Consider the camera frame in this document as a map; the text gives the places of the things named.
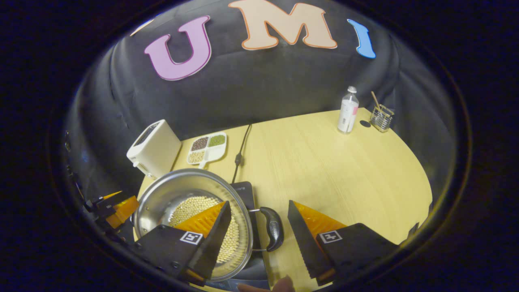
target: pot handle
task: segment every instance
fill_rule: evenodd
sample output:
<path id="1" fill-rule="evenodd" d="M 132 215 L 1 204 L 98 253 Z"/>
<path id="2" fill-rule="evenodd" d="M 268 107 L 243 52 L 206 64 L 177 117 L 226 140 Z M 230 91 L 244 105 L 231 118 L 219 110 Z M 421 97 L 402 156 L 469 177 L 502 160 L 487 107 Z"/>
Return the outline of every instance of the pot handle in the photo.
<path id="1" fill-rule="evenodd" d="M 249 210 L 249 212 L 261 211 L 265 218 L 267 218 L 267 234 L 270 242 L 266 249 L 255 249 L 253 251 L 273 251 L 278 249 L 284 240 L 283 223 L 279 214 L 267 207 L 260 207 L 259 209 Z"/>

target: black cable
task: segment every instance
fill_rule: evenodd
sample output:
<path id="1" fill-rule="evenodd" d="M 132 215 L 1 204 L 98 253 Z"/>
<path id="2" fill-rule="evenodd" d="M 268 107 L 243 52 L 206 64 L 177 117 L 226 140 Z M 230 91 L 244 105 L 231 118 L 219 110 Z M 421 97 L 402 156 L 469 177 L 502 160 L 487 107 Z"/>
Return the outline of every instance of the black cable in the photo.
<path id="1" fill-rule="evenodd" d="M 245 139 L 247 138 L 247 134 L 249 133 L 249 129 L 251 128 L 251 126 L 252 126 L 252 124 L 249 124 L 249 126 L 247 127 L 247 131 L 245 132 L 245 135 L 243 136 L 243 141 L 241 143 L 240 153 L 238 153 L 236 155 L 236 158 L 234 159 L 234 163 L 236 163 L 236 168 L 234 169 L 234 176 L 233 176 L 232 183 L 234 183 L 234 180 L 236 179 L 236 173 L 238 172 L 238 166 L 240 165 L 241 159 L 242 159 L 241 151 L 243 150 L 243 145 L 245 144 Z"/>

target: peach letter m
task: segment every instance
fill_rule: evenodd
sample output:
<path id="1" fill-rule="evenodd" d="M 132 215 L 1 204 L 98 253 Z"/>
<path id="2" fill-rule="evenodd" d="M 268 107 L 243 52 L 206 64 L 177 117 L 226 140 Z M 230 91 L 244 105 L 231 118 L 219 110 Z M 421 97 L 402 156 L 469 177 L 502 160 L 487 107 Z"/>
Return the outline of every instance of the peach letter m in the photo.
<path id="1" fill-rule="evenodd" d="M 247 38 L 241 46 L 247 50 L 272 48 L 279 40 L 268 33 L 267 24 L 285 41 L 294 45 L 303 29 L 303 43 L 310 47 L 334 49 L 337 42 L 332 39 L 324 19 L 324 10 L 309 4 L 296 3 L 290 14 L 266 0 L 240 0 L 229 7 L 238 8 L 243 15 Z"/>

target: stainless steel pot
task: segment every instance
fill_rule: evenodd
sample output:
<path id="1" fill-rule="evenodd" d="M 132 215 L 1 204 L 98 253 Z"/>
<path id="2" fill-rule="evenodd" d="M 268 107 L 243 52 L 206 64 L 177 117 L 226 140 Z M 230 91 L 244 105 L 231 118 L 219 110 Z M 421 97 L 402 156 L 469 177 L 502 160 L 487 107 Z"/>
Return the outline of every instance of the stainless steel pot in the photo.
<path id="1" fill-rule="evenodd" d="M 249 212 L 261 211 L 267 218 L 270 242 L 264 250 L 275 250 L 283 243 L 283 225 L 274 210 L 267 207 L 247 210 L 238 193 L 225 180 L 209 171 L 196 168 L 170 172 L 146 189 L 132 218 L 137 238 L 160 224 L 168 225 L 176 207 L 193 196 L 213 197 L 220 202 L 229 201 L 231 214 L 238 224 L 238 248 L 229 261 L 216 264 L 210 281 L 217 282 L 233 277 L 249 261 L 253 252 Z"/>

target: yellow table surface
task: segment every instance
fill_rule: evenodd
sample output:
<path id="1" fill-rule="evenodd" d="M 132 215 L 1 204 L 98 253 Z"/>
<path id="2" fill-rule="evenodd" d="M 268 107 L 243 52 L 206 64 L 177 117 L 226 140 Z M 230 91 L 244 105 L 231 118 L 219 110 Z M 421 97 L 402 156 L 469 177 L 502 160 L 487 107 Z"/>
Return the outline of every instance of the yellow table surface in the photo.
<path id="1" fill-rule="evenodd" d="M 251 182 L 256 206 L 274 209 L 283 220 L 283 245 L 270 253 L 263 252 L 271 287 L 289 275 L 296 291 L 318 288 L 316 280 L 308 275 L 287 218 L 289 200 L 346 225 L 361 222 L 395 244 L 405 240 L 409 229 L 427 218 L 432 194 L 424 169 L 391 129 L 380 133 L 373 126 L 366 128 L 359 123 L 369 121 L 369 116 L 368 110 L 360 108 L 350 134 L 337 130 L 339 111 L 252 125 L 236 182 Z M 231 183 L 234 159 L 246 129 L 247 125 L 225 130 L 226 154 L 208 162 L 205 169 Z M 198 167 L 186 162 L 197 138 L 182 141 L 173 170 Z M 152 182 L 144 178 L 138 198 Z M 258 213 L 256 217 L 265 248 L 269 241 L 265 217 Z"/>

